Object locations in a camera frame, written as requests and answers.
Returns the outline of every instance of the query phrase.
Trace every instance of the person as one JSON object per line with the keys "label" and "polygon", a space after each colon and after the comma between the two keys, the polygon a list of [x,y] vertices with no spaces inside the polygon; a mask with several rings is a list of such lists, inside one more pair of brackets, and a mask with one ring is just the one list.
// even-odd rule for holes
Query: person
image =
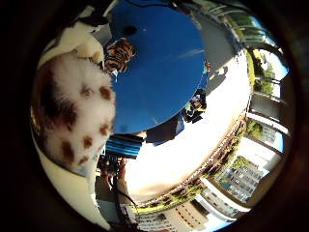
{"label": "person", "polygon": [[[118,194],[120,204],[130,204],[130,201],[123,195],[123,193],[125,195],[128,195],[127,185],[126,185],[126,163],[127,163],[127,159],[121,158],[119,172],[117,175],[117,178],[118,178],[117,190],[122,192]],[[113,177],[113,175],[109,174],[106,169],[103,169],[103,168],[100,169],[100,176],[97,177],[97,180],[96,180],[96,199],[97,200],[103,200],[103,201],[109,201],[109,202],[115,201],[115,195],[114,195],[114,192],[111,186],[112,178],[116,178],[116,177]]]}

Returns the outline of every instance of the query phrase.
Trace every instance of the brown spot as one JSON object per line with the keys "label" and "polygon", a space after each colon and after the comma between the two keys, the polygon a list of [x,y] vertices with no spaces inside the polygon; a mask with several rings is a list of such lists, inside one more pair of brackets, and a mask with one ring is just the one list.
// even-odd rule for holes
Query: brown spot
{"label": "brown spot", "polygon": [[88,159],[89,159],[88,157],[83,157],[83,158],[79,161],[78,165],[83,164],[84,162],[88,161]]}
{"label": "brown spot", "polygon": [[104,86],[101,86],[99,87],[99,92],[100,92],[100,95],[106,99],[106,100],[109,100],[111,99],[111,94],[110,94],[110,90],[107,89],[106,87]]}
{"label": "brown spot", "polygon": [[83,86],[80,91],[80,95],[83,97],[89,97],[91,96],[92,93],[93,93],[92,89],[87,86]]}
{"label": "brown spot", "polygon": [[74,161],[74,152],[73,149],[71,148],[71,145],[68,141],[63,141],[61,144],[61,149],[63,152],[63,156],[65,159],[65,162],[68,164],[73,163]]}
{"label": "brown spot", "polygon": [[102,135],[104,135],[104,136],[107,135],[108,131],[109,131],[109,126],[108,126],[108,124],[103,124],[103,125],[101,125],[100,128],[99,128],[99,132],[100,132]]}
{"label": "brown spot", "polygon": [[84,136],[84,148],[89,148],[93,145],[93,138],[91,136]]}

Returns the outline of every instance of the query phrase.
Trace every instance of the pavement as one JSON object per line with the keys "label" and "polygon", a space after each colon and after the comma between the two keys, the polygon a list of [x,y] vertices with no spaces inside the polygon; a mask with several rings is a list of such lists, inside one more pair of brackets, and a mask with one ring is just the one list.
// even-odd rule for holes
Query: pavement
{"label": "pavement", "polygon": [[212,66],[208,108],[202,120],[184,124],[184,131],[174,140],[157,147],[145,144],[137,160],[127,163],[127,188],[136,202],[160,196],[188,178],[211,156],[247,106],[250,88],[244,52],[236,58],[226,30],[203,16],[196,18]]}

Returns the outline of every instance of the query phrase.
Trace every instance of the green bush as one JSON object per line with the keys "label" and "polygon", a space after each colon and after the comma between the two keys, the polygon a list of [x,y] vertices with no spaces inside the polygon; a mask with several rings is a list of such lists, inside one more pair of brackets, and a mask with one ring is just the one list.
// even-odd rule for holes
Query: green bush
{"label": "green bush", "polygon": [[263,127],[261,124],[251,121],[247,126],[246,133],[252,137],[259,138],[262,136]]}
{"label": "green bush", "polygon": [[263,92],[263,93],[266,93],[266,94],[272,94],[273,84],[271,82],[268,82],[268,81],[256,79],[255,82],[254,82],[253,89],[255,91]]}
{"label": "green bush", "polygon": [[232,167],[233,168],[240,168],[242,166],[247,166],[250,163],[248,159],[242,156],[238,156],[236,160],[233,162]]}

